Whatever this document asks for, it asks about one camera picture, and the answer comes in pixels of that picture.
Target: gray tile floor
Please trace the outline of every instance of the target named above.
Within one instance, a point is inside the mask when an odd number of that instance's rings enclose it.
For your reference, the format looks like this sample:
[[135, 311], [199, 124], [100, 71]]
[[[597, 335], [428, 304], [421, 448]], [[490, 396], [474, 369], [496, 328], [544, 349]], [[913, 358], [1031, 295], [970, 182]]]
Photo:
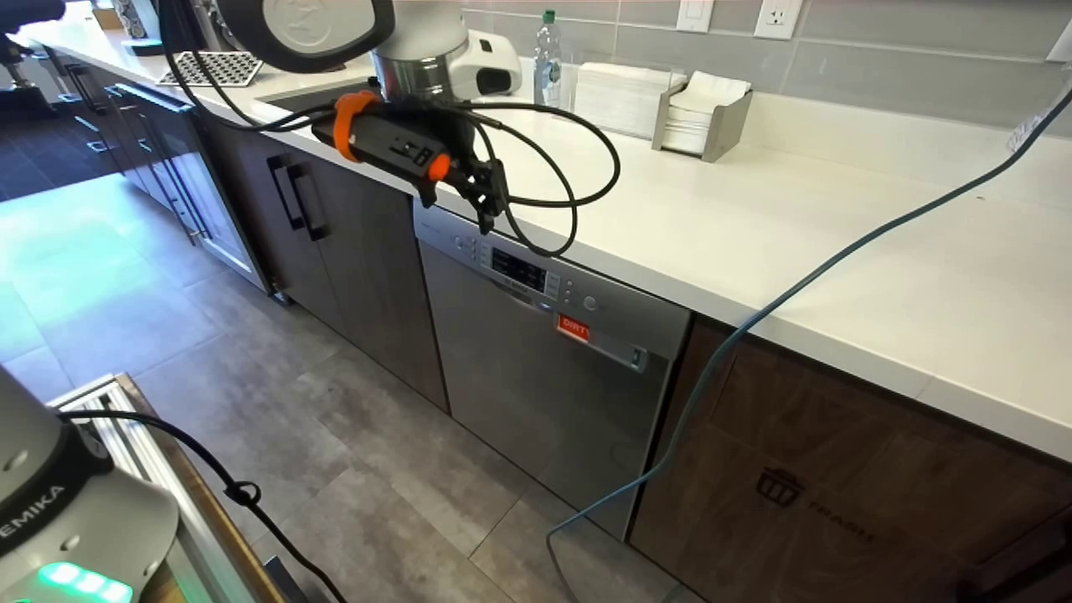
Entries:
[[[560, 500], [119, 178], [0, 205], [0, 361], [40, 398], [135, 377], [354, 600], [563, 600], [544, 552]], [[593, 525], [560, 556], [578, 600], [694, 600]]]

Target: white countertop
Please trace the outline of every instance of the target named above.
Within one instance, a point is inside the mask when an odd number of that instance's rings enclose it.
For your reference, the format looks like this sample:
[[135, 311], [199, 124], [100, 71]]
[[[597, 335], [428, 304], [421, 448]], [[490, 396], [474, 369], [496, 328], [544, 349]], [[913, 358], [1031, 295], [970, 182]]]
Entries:
[[[160, 77], [156, 58], [123, 58], [78, 17], [26, 26], [23, 42], [144, 83]], [[276, 119], [280, 112], [261, 103], [263, 99], [362, 77], [362, 71], [279, 74], [238, 101], [254, 119]], [[605, 178], [605, 159], [589, 139], [540, 119], [510, 121], [535, 131], [578, 191]], [[342, 160], [310, 134], [279, 141], [406, 188], [367, 166]], [[614, 141], [623, 182], [604, 205], [584, 211], [568, 263], [731, 325], [841, 246], [969, 182], [1008, 151], [1005, 131], [764, 94], [754, 99], [742, 146], [720, 166], [655, 154], [632, 139]], [[517, 191], [560, 197], [549, 172], [518, 146], [500, 141], [500, 154]], [[1072, 141], [1045, 139], [1001, 182], [834, 269], [760, 335], [1072, 463], [1070, 168]], [[567, 232], [563, 211], [518, 211], [518, 218], [530, 227]]]

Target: stainless steel dishwasher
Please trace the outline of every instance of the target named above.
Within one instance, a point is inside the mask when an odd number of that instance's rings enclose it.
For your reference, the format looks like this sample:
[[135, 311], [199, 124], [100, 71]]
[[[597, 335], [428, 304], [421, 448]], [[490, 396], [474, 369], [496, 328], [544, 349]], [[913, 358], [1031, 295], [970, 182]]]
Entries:
[[[450, 411], [568, 506], [644, 473], [688, 311], [416, 211]], [[593, 520], [627, 536], [637, 492]]]

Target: electrical outlet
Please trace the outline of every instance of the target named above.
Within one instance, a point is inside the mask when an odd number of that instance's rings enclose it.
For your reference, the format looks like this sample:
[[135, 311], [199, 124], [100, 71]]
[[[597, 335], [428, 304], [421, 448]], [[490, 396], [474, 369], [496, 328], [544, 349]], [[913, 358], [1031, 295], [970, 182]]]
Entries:
[[754, 37], [789, 42], [800, 20], [803, 0], [764, 0]]
[[712, 0], [681, 0], [675, 31], [708, 31]]
[[1072, 62], [1072, 20], [1070, 20], [1064, 33], [1057, 37], [1057, 43], [1052, 43], [1045, 62]]

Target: blue cable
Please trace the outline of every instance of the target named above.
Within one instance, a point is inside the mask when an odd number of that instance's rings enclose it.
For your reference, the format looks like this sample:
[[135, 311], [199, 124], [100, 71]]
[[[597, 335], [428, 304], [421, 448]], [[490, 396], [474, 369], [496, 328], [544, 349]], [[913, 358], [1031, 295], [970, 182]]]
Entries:
[[817, 269], [811, 269], [800, 282], [793, 282], [789, 290], [783, 290], [775, 301], [768, 301], [764, 309], [756, 309], [746, 322], [739, 322], [716, 349], [712, 355], [704, 361], [688, 403], [683, 403], [683, 411], [681, 418], [672, 422], [672, 433], [670, 433], [670, 445], [668, 454], [645, 469], [639, 473], [637, 478], [610, 491], [605, 497], [593, 500], [589, 506], [584, 506], [578, 512], [567, 517], [560, 525], [551, 525], [544, 541], [546, 552], [549, 552], [549, 562], [567, 589], [567, 600], [575, 600], [574, 598], [574, 588], [560, 567], [560, 556], [555, 556], [555, 546], [551, 546], [551, 536], [567, 534], [574, 523], [593, 517], [597, 508], [604, 508], [605, 502], [639, 491], [644, 484], [649, 484], [654, 477], [660, 477], [668, 469], [668, 463], [672, 458], [681, 438], [683, 438], [683, 426], [694, 418], [696, 407], [699, 407], [699, 391], [708, 390], [708, 381], [728, 364], [728, 358], [739, 349], [739, 341], [746, 341], [750, 328], [756, 328], [760, 322], [768, 322], [781, 304], [788, 304], [789, 297], [796, 297], [803, 290], [811, 290], [817, 278], [824, 278], [830, 269], [836, 269], [841, 263], [847, 263], [851, 254], [856, 254], [862, 249], [874, 246], [878, 238], [950, 205], [956, 197], [994, 182], [998, 176], [1005, 176], [1013, 166], [1017, 166], [1031, 148], [1036, 141], [1052, 128], [1055, 119], [1064, 113], [1064, 109], [1072, 103], [1072, 89], [1052, 103], [1052, 112], [1045, 112], [1045, 119], [1031, 128], [1031, 134], [1001, 160], [994, 166], [993, 172], [965, 182], [962, 188], [950, 188], [947, 195], [913, 207], [913, 211], [905, 211], [878, 227], [871, 227], [866, 234], [862, 234], [856, 242], [843, 246], [836, 254], [830, 254], [826, 263], [819, 263]]

